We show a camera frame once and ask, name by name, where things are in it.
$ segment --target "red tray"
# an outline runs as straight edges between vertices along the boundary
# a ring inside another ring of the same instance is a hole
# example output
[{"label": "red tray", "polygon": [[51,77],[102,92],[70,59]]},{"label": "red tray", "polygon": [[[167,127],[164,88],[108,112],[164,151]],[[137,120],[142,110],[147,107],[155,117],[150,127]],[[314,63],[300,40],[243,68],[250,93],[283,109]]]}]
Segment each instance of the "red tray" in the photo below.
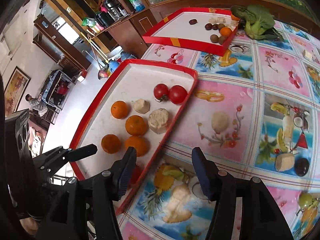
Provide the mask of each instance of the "red tray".
[{"label": "red tray", "polygon": [[[161,82],[167,84],[169,88],[177,84],[183,86],[188,91],[184,102],[179,106],[168,101],[156,102],[153,96],[153,88]],[[151,163],[156,158],[156,154],[168,138],[177,118],[191,96],[196,83],[197,71],[191,68],[159,61],[128,59],[122,62],[109,77],[85,112],[70,143],[70,148],[76,149],[93,143],[98,147],[98,151],[93,156],[71,163],[71,167],[79,180],[109,169],[114,161],[122,159],[124,155],[124,147],[115,154],[107,154],[101,148],[101,139],[106,134],[116,134],[123,144],[130,136],[125,130],[127,118],[117,120],[110,113],[111,105],[115,101],[125,101],[129,105],[139,98],[149,101],[149,112],[139,114],[131,107],[128,117],[136,114],[148,119],[150,113],[158,108],[167,109],[172,117],[166,133],[158,135],[149,129],[144,135],[150,142],[150,150],[146,155],[137,158],[137,164],[143,166],[144,170],[137,183],[130,190],[127,190],[121,201],[114,203],[117,214],[124,211],[130,199],[135,195]]]},{"label": "red tray", "polygon": [[[210,18],[219,16],[226,17],[226,22],[228,23],[231,21],[230,15],[231,11],[224,9],[181,8],[153,26],[142,37],[146,43],[171,45],[223,56],[236,35],[238,27],[220,45],[210,41],[212,34],[220,36],[219,31],[207,31],[204,26]],[[191,19],[197,19],[198,23],[190,25],[189,20]]]}]

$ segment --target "plastic bottle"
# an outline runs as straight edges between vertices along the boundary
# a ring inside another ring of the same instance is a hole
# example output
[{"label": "plastic bottle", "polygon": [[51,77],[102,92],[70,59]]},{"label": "plastic bottle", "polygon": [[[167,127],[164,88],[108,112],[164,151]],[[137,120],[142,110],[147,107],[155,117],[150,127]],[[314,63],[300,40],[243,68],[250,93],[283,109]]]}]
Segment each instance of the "plastic bottle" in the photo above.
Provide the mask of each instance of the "plastic bottle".
[{"label": "plastic bottle", "polygon": [[137,12],[142,11],[145,7],[140,0],[129,0]]}]

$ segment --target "desk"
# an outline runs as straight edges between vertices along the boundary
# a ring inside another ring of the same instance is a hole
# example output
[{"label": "desk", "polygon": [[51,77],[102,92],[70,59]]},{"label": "desk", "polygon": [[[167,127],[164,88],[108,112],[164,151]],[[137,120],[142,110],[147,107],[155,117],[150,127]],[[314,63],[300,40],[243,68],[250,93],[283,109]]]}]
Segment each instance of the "desk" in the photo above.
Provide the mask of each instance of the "desk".
[{"label": "desk", "polygon": [[60,80],[68,81],[69,83],[76,85],[65,73],[63,73],[61,70],[57,70],[53,76],[50,78],[47,86],[44,89],[44,93],[42,96],[42,100],[46,102],[49,106],[53,106],[57,108],[58,110],[62,110],[61,107],[55,105],[50,101],[50,98],[55,91],[56,86],[59,84]]}]

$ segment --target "window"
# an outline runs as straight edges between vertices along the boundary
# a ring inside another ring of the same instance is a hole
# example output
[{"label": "window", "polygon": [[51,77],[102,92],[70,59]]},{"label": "window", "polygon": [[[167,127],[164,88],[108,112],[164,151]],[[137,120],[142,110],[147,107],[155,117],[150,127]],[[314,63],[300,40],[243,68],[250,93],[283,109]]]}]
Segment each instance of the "window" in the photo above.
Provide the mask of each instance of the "window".
[{"label": "window", "polygon": [[70,42],[70,44],[74,44],[78,40],[78,33],[76,33],[76,31],[68,23],[66,23],[63,18],[59,17],[53,26],[67,41]]}]

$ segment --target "orange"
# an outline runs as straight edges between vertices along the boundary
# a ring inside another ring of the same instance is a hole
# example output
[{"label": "orange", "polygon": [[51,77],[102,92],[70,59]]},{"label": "orange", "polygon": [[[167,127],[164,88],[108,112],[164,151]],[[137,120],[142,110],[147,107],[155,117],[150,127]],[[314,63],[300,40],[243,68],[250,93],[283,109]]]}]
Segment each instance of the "orange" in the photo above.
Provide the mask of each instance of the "orange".
[{"label": "orange", "polygon": [[234,20],[234,21],[239,21],[240,18],[234,16],[233,14],[231,14],[231,20]]},{"label": "orange", "polygon": [[144,135],[148,130],[148,125],[141,116],[132,115],[125,122],[125,129],[130,135]]},{"label": "orange", "polygon": [[221,36],[229,36],[232,33],[232,30],[228,27],[223,27],[220,29]]},{"label": "orange", "polygon": [[145,155],[148,150],[149,150],[149,146],[148,146],[148,141],[143,138],[143,137],[139,137],[139,136],[130,136],[124,143],[124,147],[127,150],[130,146],[135,148],[137,151],[137,157],[141,157],[143,155]]},{"label": "orange", "polygon": [[111,106],[111,114],[116,119],[125,118],[128,115],[129,109],[124,101],[116,101]]},{"label": "orange", "polygon": [[101,140],[101,147],[106,153],[116,153],[121,148],[119,138],[114,134],[107,134]]}]

